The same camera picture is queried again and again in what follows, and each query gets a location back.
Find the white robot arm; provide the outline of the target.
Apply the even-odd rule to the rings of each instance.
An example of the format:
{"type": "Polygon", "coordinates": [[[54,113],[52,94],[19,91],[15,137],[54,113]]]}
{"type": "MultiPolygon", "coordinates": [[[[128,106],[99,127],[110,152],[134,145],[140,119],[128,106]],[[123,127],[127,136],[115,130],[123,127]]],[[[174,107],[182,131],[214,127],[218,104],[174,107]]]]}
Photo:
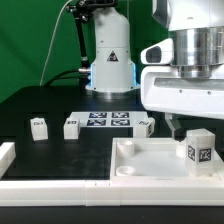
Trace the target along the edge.
{"type": "MultiPolygon", "coordinates": [[[[152,17],[167,30],[140,55],[145,109],[224,119],[224,0],[152,0],[152,17]]],[[[115,11],[95,13],[97,55],[88,88],[128,92],[134,86],[126,30],[115,11]]]]}

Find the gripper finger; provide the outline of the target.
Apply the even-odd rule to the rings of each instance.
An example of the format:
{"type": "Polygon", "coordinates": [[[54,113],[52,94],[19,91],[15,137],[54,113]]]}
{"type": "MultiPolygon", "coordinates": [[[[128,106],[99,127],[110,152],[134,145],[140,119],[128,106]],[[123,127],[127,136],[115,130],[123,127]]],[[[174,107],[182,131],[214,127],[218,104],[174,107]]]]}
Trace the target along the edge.
{"type": "Polygon", "coordinates": [[[184,133],[179,122],[179,116],[172,113],[165,114],[165,120],[171,130],[171,136],[174,140],[183,140],[184,133]]]}

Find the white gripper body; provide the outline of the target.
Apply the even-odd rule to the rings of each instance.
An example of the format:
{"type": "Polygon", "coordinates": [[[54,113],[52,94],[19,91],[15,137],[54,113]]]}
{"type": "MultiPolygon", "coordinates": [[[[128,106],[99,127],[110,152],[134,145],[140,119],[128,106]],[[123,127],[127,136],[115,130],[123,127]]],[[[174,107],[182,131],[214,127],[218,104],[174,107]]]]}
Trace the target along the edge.
{"type": "Polygon", "coordinates": [[[209,79],[184,79],[171,66],[147,66],[141,74],[141,102],[148,111],[224,120],[224,65],[209,79]]]}

